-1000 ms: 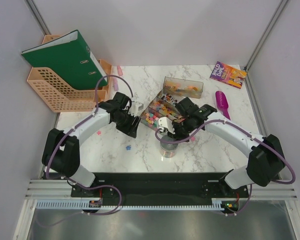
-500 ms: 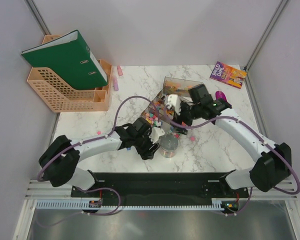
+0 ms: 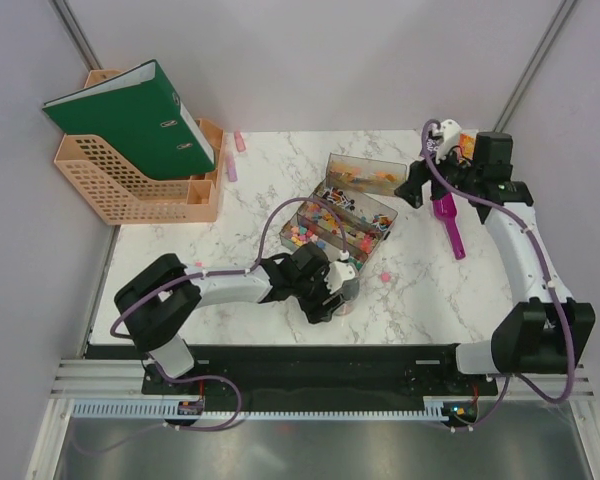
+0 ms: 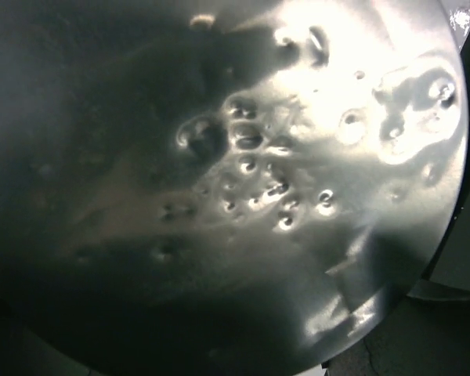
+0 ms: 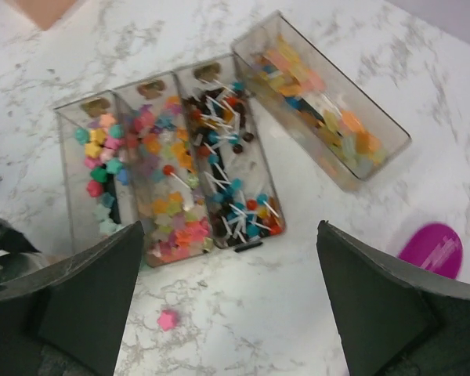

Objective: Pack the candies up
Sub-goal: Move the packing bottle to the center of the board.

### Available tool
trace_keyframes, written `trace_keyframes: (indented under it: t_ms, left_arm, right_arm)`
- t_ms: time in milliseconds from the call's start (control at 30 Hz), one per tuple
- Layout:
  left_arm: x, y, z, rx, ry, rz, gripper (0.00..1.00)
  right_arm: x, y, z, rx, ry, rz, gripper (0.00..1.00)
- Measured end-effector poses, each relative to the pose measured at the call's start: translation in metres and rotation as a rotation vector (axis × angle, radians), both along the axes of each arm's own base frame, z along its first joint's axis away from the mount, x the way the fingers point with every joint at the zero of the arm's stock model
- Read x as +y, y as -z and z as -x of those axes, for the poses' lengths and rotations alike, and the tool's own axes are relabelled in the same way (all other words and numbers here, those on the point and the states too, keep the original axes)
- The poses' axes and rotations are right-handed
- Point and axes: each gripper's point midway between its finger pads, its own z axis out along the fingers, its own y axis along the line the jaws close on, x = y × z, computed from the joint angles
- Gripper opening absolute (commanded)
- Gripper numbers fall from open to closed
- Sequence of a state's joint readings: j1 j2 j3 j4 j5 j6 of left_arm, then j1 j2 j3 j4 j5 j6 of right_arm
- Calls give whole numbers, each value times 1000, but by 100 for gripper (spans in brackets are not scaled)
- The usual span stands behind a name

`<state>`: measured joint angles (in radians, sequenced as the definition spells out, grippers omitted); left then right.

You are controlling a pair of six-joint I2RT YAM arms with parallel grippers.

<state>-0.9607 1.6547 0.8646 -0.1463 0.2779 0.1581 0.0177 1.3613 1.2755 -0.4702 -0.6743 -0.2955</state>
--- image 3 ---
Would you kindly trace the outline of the magenta plastic scoop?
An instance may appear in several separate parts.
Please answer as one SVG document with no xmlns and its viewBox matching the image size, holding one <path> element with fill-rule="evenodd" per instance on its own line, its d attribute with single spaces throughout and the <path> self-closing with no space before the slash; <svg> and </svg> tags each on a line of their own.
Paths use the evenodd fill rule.
<svg viewBox="0 0 600 480">
<path fill-rule="evenodd" d="M 447 193 L 441 199 L 433 201 L 433 212 L 435 218 L 444 226 L 456 260 L 466 257 L 464 244 L 456 224 L 457 208 L 451 193 Z"/>
</svg>

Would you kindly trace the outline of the clear bin translucent star candies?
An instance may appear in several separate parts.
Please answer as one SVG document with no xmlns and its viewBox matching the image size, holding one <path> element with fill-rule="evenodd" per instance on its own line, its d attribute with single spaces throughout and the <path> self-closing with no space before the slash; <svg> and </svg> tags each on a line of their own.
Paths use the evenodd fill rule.
<svg viewBox="0 0 600 480">
<path fill-rule="evenodd" d="M 304 202 L 297 211 L 297 222 L 336 248 L 342 246 L 340 226 L 343 226 L 351 252 L 371 254 L 386 239 L 386 232 L 368 224 L 352 212 L 335 205 L 332 206 L 332 210 L 333 212 L 330 212 L 323 206 Z"/>
</svg>

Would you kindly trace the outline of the clear bin lollipops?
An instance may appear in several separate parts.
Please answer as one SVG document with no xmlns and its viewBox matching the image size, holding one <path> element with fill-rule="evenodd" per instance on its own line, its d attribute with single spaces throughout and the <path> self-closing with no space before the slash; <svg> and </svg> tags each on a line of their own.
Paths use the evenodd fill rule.
<svg viewBox="0 0 600 480">
<path fill-rule="evenodd" d="M 343 221 L 358 229 L 386 233 L 397 218 L 394 209 L 360 191 L 327 186 L 322 182 L 313 194 L 331 204 Z"/>
</svg>

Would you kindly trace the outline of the clear bin opaque star candies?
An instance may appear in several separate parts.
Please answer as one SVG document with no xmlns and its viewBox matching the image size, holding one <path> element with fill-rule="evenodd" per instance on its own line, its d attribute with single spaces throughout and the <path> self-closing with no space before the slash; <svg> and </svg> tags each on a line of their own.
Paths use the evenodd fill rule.
<svg viewBox="0 0 600 480">
<path fill-rule="evenodd" d="M 286 222 L 279 232 L 281 244 L 291 251 L 314 244 L 323 251 L 330 261 L 338 260 L 343 246 L 339 230 L 325 230 L 320 224 L 315 224 L 304 217 L 293 218 Z M 361 272 L 371 256 L 356 245 L 348 242 L 348 261 Z"/>
</svg>

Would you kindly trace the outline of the clear bin popsicle candies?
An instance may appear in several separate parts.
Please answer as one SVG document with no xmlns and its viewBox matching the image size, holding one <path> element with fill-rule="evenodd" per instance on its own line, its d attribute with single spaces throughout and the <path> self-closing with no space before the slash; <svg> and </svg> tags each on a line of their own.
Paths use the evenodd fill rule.
<svg viewBox="0 0 600 480">
<path fill-rule="evenodd" d="M 407 175 L 405 164 L 331 153 L 325 182 L 341 189 L 393 197 Z"/>
</svg>

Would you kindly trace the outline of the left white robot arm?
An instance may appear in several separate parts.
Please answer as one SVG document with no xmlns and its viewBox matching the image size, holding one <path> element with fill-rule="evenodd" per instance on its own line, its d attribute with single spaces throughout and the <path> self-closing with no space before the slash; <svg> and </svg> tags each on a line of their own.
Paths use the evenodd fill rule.
<svg viewBox="0 0 600 480">
<path fill-rule="evenodd" d="M 169 253 L 116 293 L 120 317 L 111 335 L 119 337 L 117 328 L 123 324 L 126 336 L 154 361 L 165 382 L 178 393 L 188 393 L 198 385 L 200 371 L 179 331 L 194 310 L 294 298 L 307 321 L 319 324 L 331 321 L 358 294 L 358 272 L 346 254 L 331 261 L 314 244 L 261 259 L 250 268 L 212 271 L 189 268 Z"/>
</svg>

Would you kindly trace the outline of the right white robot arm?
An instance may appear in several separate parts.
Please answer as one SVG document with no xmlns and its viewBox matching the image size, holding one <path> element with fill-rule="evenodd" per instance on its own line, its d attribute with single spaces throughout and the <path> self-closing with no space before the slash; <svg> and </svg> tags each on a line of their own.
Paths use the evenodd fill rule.
<svg viewBox="0 0 600 480">
<path fill-rule="evenodd" d="M 467 200 L 497 247 L 513 307 L 490 339 L 457 347 L 456 359 L 438 368 L 439 384 L 457 394 L 473 383 L 474 374 L 573 376 L 595 324 L 594 309 L 576 301 L 555 272 L 530 190 L 512 177 L 512 137 L 480 132 L 473 156 L 464 159 L 460 136 L 451 120 L 427 123 L 421 158 L 394 194 L 413 208 L 422 206 L 425 185 L 434 200 L 449 193 Z"/>
</svg>

